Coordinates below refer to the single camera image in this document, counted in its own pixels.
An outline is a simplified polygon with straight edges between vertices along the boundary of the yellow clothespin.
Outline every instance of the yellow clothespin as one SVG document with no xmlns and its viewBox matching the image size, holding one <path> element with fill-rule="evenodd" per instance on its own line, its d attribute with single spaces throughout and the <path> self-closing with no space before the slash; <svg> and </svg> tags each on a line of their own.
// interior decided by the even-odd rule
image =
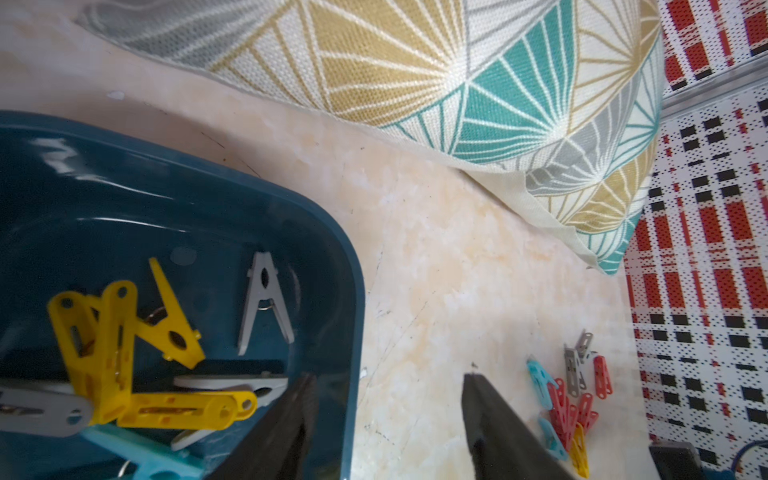
<svg viewBox="0 0 768 480">
<path fill-rule="evenodd" d="M 201 360 L 205 359 L 203 349 L 198 342 L 200 332 L 193 331 L 190 327 L 157 259 L 150 258 L 149 266 L 152 269 L 157 289 L 160 291 L 167 316 L 157 325 L 150 325 L 136 317 L 134 313 L 137 324 L 136 335 L 160 350 L 163 353 L 163 358 L 169 362 L 176 360 L 188 369 L 193 369 Z M 101 300 L 97 296 L 89 295 L 88 300 L 91 302 L 91 306 L 101 311 Z"/>
<path fill-rule="evenodd" d="M 248 420 L 258 408 L 258 398 L 251 390 L 218 390 L 209 392 L 195 392 L 197 395 L 222 395 L 232 396 L 237 404 L 235 420 Z"/>
<path fill-rule="evenodd" d="M 256 395 L 249 399 L 256 405 Z M 237 419 L 238 402 L 231 392 L 137 393 L 118 426 L 139 429 L 224 430 Z"/>
<path fill-rule="evenodd" d="M 587 459 L 587 446 L 584 443 L 584 427 L 576 424 L 574 439 L 571 443 L 571 463 L 576 468 L 576 473 L 582 478 L 589 478 L 589 461 Z"/>
<path fill-rule="evenodd" d="M 98 325 L 85 296 L 62 292 L 48 302 L 48 316 L 74 392 L 92 399 L 97 382 L 94 344 Z"/>
<path fill-rule="evenodd" d="M 94 404 L 91 424 L 115 420 L 131 403 L 137 298 L 132 282 L 110 283 L 100 298 L 98 323 L 80 293 L 59 293 L 48 302 L 74 391 Z"/>
</svg>

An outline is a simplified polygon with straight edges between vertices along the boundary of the black object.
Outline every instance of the black object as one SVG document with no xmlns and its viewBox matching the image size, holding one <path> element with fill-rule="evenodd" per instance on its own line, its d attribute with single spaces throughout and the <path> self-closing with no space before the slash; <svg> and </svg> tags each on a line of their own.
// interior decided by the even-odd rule
<svg viewBox="0 0 768 480">
<path fill-rule="evenodd" d="M 207 480 L 300 480 L 315 432 L 316 384 L 303 373 Z"/>
<path fill-rule="evenodd" d="M 462 411 L 478 480 L 572 480 L 482 375 L 464 375 Z"/>
<path fill-rule="evenodd" d="M 692 444 L 657 442 L 648 449 L 661 480 L 706 480 L 699 455 Z"/>
</svg>

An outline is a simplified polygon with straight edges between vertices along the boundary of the red and white checkered fabric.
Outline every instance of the red and white checkered fabric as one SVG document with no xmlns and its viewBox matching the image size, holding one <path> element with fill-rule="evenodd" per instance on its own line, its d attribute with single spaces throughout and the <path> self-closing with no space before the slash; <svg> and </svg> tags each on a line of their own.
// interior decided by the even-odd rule
<svg viewBox="0 0 768 480">
<path fill-rule="evenodd" d="M 669 82 L 665 95 L 768 50 L 765 0 L 672 0 L 659 4 Z"/>
<path fill-rule="evenodd" d="M 624 264 L 652 439 L 724 470 L 768 439 L 768 87 L 661 126 Z M 738 478 L 768 479 L 768 449 Z"/>
</svg>

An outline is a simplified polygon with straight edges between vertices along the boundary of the light blue clothespin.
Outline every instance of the light blue clothespin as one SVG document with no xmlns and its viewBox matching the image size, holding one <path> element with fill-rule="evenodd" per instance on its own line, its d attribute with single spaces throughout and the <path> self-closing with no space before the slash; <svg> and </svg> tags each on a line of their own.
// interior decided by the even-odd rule
<svg viewBox="0 0 768 480">
<path fill-rule="evenodd" d="M 199 480 L 205 473 L 204 462 L 186 450 L 173 452 L 166 445 L 112 424 L 90 426 L 80 435 L 137 465 L 136 472 L 121 477 L 122 480 L 151 480 L 160 478 L 157 474 L 161 472 L 172 473 L 179 480 Z"/>
<path fill-rule="evenodd" d="M 558 434 L 554 432 L 554 427 L 549 420 L 539 417 L 538 424 L 544 430 L 544 447 L 547 449 L 547 452 L 557 460 L 568 460 L 568 452 L 563 448 L 563 442 L 558 438 Z"/>
<path fill-rule="evenodd" d="M 547 390 L 547 384 L 551 383 L 555 388 L 558 384 L 554 382 L 552 376 L 544 370 L 539 362 L 534 359 L 528 360 L 528 372 L 531 374 L 533 380 L 533 387 L 536 391 L 539 403 L 547 410 L 552 410 L 552 399 L 549 396 L 549 390 Z"/>
</svg>

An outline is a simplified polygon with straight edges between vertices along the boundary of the white clothespin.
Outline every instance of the white clothespin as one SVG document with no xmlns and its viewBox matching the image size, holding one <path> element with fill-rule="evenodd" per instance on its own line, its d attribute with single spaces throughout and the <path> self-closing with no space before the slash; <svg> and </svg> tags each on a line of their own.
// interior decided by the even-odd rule
<svg viewBox="0 0 768 480">
<path fill-rule="evenodd" d="M 256 252 L 253 255 L 253 265 L 248 270 L 248 276 L 250 280 L 248 282 L 248 294 L 245 298 L 243 322 L 240 324 L 240 338 L 237 340 L 237 355 L 245 355 L 246 350 L 248 350 L 248 342 L 256 314 L 259 310 L 265 310 L 259 308 L 261 300 L 269 300 L 272 303 L 267 308 L 271 308 L 275 312 L 275 318 L 280 325 L 280 331 L 283 332 L 283 338 L 286 342 L 293 343 L 293 328 L 290 325 L 283 293 L 280 291 L 280 282 L 277 281 L 277 269 L 272 263 L 272 255 L 269 252 Z"/>
<path fill-rule="evenodd" d="M 88 427 L 94 411 L 90 400 L 26 386 L 24 380 L 0 383 L 0 432 L 68 437 Z"/>
</svg>

